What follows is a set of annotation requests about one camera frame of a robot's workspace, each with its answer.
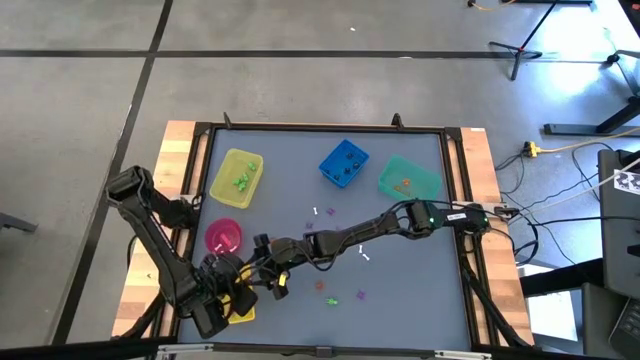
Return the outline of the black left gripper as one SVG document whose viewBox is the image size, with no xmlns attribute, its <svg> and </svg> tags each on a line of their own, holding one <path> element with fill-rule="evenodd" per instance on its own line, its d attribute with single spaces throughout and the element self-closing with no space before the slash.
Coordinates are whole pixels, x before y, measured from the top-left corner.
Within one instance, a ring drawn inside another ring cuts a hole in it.
<svg viewBox="0 0 640 360">
<path fill-rule="evenodd" d="M 198 276 L 201 281 L 200 300 L 192 318 L 203 339 L 211 338 L 228 326 L 220 296 L 229 295 L 231 310 L 239 316 L 247 315 L 256 304 L 257 294 L 242 280 L 244 262 L 232 253 L 207 254 L 201 261 Z"/>
</svg>

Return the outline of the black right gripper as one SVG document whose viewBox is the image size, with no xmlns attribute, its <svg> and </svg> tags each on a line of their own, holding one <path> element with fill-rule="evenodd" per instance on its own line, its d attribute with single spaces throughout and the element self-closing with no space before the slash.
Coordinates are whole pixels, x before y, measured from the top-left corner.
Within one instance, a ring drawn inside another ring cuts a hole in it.
<svg viewBox="0 0 640 360">
<path fill-rule="evenodd" d="M 256 249 L 270 248 L 270 255 L 264 263 L 264 274 L 270 278 L 308 263 L 313 258 L 313 245 L 308 239 L 278 238 L 270 242 L 267 234 L 258 234 L 253 240 Z M 289 294 L 286 283 L 279 281 L 273 282 L 271 292 L 275 300 L 281 300 Z"/>
</svg>

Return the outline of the pink round plastic bowl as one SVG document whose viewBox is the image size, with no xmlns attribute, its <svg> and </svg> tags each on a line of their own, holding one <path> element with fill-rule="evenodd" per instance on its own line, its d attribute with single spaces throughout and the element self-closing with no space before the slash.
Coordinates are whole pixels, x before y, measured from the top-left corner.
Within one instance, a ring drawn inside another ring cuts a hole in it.
<svg viewBox="0 0 640 360">
<path fill-rule="evenodd" d="M 221 236 L 226 235 L 231 241 L 227 246 Z M 221 218 L 211 223 L 205 232 L 206 248 L 213 254 L 235 253 L 242 245 L 243 233 L 240 225 L 231 218 Z M 218 251 L 214 250 L 216 245 L 222 244 Z"/>
</svg>

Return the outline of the wooden table side board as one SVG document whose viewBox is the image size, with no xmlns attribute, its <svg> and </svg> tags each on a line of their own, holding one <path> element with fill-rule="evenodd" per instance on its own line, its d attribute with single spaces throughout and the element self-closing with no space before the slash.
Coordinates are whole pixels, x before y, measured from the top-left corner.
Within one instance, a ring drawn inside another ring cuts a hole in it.
<svg viewBox="0 0 640 360">
<path fill-rule="evenodd" d="M 143 166 L 150 165 L 155 187 L 170 199 L 183 193 L 182 184 L 195 127 L 195 121 L 168 121 L 162 140 L 153 147 L 154 162 L 142 162 Z M 135 241 L 111 335 L 116 337 L 128 331 L 158 292 L 158 270 L 144 247 Z"/>
<path fill-rule="evenodd" d="M 500 201 L 494 162 L 486 131 L 461 128 L 447 140 L 452 164 L 455 196 L 460 201 L 493 204 Z M 464 240 L 471 269 L 517 334 L 534 343 L 529 315 L 521 289 L 516 261 L 505 222 L 491 217 L 492 230 L 477 242 Z"/>
</svg>

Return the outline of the yellow translucent plastic bin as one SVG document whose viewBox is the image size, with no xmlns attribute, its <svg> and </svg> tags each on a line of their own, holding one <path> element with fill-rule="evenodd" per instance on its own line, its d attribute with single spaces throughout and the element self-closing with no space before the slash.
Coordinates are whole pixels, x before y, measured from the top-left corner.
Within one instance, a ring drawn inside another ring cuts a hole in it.
<svg viewBox="0 0 640 360">
<path fill-rule="evenodd" d="M 248 162 L 253 162 L 257 166 L 257 171 L 251 171 L 247 166 Z M 264 159 L 261 155 L 231 148 L 227 151 L 216 173 L 209 195 L 224 205 L 246 209 L 256 192 L 263 170 Z M 242 180 L 243 173 L 249 175 L 249 180 L 243 181 L 246 188 L 243 192 L 239 192 L 238 186 L 234 186 L 233 181 Z"/>
</svg>

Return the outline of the blue plastic bin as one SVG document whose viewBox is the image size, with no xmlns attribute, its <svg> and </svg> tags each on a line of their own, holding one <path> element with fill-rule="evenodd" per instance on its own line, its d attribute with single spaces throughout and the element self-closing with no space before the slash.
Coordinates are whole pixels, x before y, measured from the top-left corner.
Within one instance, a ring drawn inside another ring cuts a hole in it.
<svg viewBox="0 0 640 360">
<path fill-rule="evenodd" d="M 351 160 L 344 159 L 344 155 L 347 153 L 351 153 L 353 155 Z M 368 160 L 369 154 L 367 152 L 351 141 L 344 139 L 321 162 L 319 170 L 330 182 L 339 188 L 345 188 L 358 175 L 359 171 L 364 167 Z M 359 169 L 352 168 L 354 162 L 359 162 L 361 164 Z M 351 173 L 345 176 L 343 174 L 344 168 L 350 168 Z M 340 181 L 334 180 L 334 175 L 340 175 Z"/>
</svg>

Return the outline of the teal translucent plastic bin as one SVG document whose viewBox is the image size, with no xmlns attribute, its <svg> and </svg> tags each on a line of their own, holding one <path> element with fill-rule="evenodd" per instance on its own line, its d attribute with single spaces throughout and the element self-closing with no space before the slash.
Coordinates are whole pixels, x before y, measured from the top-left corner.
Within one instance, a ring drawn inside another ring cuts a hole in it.
<svg viewBox="0 0 640 360">
<path fill-rule="evenodd" d="M 409 186 L 402 184 L 403 179 L 410 179 Z M 391 181 L 392 188 L 385 185 Z M 401 187 L 405 192 L 394 189 Z M 378 190 L 396 201 L 404 200 L 439 200 L 442 195 L 442 177 L 437 173 L 427 170 L 417 163 L 399 155 L 392 155 L 378 178 Z"/>
</svg>

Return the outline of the grey chair leg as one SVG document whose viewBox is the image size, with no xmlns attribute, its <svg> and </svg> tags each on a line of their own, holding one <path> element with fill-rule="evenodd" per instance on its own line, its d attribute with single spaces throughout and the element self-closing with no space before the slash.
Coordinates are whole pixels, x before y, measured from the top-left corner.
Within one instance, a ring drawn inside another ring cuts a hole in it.
<svg viewBox="0 0 640 360">
<path fill-rule="evenodd" d="M 37 227 L 37 224 L 0 212 L 0 230 L 17 229 L 26 233 L 33 233 Z"/>
</svg>

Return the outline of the black tripod stand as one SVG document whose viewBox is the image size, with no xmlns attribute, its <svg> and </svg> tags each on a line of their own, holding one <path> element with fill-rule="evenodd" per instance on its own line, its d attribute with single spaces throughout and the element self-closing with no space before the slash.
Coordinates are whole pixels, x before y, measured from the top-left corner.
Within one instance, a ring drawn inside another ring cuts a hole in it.
<svg viewBox="0 0 640 360">
<path fill-rule="evenodd" d="M 535 60 L 539 59 L 543 55 L 543 52 L 541 51 L 529 50 L 528 45 L 558 5 L 591 6 L 593 2 L 594 0 L 524 0 L 525 4 L 549 4 L 549 7 L 527 34 L 522 43 L 520 45 L 510 45 L 496 41 L 490 41 L 488 43 L 488 46 L 492 51 L 495 49 L 506 50 L 509 56 L 513 58 L 513 65 L 509 74 L 509 80 L 515 81 L 517 79 L 523 60 Z"/>
</svg>

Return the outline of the grey case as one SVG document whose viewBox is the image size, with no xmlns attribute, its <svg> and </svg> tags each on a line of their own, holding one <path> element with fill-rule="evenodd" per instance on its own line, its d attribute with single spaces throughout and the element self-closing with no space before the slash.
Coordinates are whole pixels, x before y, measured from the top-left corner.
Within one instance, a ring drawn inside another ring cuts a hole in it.
<svg viewBox="0 0 640 360">
<path fill-rule="evenodd" d="M 586 356 L 622 359 L 609 343 L 628 298 L 591 283 L 581 287 L 583 352 Z"/>
</svg>

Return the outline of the black stand base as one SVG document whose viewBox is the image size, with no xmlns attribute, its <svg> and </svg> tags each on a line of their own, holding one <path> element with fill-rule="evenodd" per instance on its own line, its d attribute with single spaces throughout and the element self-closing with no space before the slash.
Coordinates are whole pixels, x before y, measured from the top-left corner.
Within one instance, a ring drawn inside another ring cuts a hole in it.
<svg viewBox="0 0 640 360">
<path fill-rule="evenodd" d="M 640 126 L 627 126 L 629 121 L 638 116 L 640 97 L 632 96 L 625 107 L 597 125 L 549 123 L 543 125 L 543 133 L 557 136 L 640 137 Z"/>
</svg>

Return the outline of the grey desk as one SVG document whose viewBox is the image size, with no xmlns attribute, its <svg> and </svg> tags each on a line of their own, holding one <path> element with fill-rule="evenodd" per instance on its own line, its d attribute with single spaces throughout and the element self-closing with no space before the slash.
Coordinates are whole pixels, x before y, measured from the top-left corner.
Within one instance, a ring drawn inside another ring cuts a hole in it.
<svg viewBox="0 0 640 360">
<path fill-rule="evenodd" d="M 640 300 L 640 196 L 616 190 L 614 171 L 640 174 L 640 163 L 630 169 L 640 151 L 598 152 L 599 180 L 610 181 L 599 188 L 605 286 L 621 295 Z"/>
</svg>

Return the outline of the black keyboard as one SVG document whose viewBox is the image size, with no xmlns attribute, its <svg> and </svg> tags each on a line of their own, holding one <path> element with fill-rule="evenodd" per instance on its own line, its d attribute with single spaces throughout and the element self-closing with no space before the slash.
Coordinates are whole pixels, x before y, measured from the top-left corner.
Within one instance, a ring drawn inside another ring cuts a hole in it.
<svg viewBox="0 0 640 360">
<path fill-rule="evenodd" d="M 609 337 L 611 347 L 625 360 L 640 360 L 640 300 L 630 298 Z"/>
</svg>

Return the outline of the black white marker tag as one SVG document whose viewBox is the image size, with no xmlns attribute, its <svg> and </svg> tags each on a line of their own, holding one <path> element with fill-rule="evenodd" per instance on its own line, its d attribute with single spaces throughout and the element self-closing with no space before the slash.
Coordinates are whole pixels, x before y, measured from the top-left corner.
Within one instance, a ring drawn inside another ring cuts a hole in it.
<svg viewBox="0 0 640 360">
<path fill-rule="evenodd" d="M 640 174 L 615 170 L 613 186 L 616 190 L 640 196 Z"/>
</svg>

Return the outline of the black table frame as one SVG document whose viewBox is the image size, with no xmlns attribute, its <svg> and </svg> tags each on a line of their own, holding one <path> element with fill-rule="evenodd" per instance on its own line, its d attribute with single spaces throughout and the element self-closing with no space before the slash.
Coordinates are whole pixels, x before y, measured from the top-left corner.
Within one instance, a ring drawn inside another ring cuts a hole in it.
<svg viewBox="0 0 640 360">
<path fill-rule="evenodd" d="M 394 118 L 391 124 L 387 126 L 380 125 L 358 125 L 358 124 L 323 124 L 323 123 L 267 123 L 267 122 L 236 122 L 224 121 L 222 123 L 205 123 L 196 122 L 196 127 L 193 133 L 193 142 L 191 145 L 190 154 L 188 156 L 188 162 L 184 174 L 182 190 L 183 193 L 180 196 L 191 196 L 195 194 L 197 187 L 203 183 L 205 178 L 205 154 L 213 144 L 213 134 L 220 129 L 230 130 L 248 130 L 256 128 L 258 130 L 292 130 L 292 131 L 329 131 L 336 130 L 339 132 L 380 132 L 387 131 L 391 134 L 399 135 L 406 131 L 406 126 L 402 125 L 399 118 Z M 448 174 L 453 178 L 452 164 L 450 161 L 450 152 L 448 150 L 447 140 L 454 135 L 455 132 L 461 128 L 453 127 L 440 127 L 438 133 L 444 137 L 444 159 L 450 163 L 451 167 L 448 169 Z M 452 183 L 452 191 L 455 196 L 454 179 Z"/>
</svg>

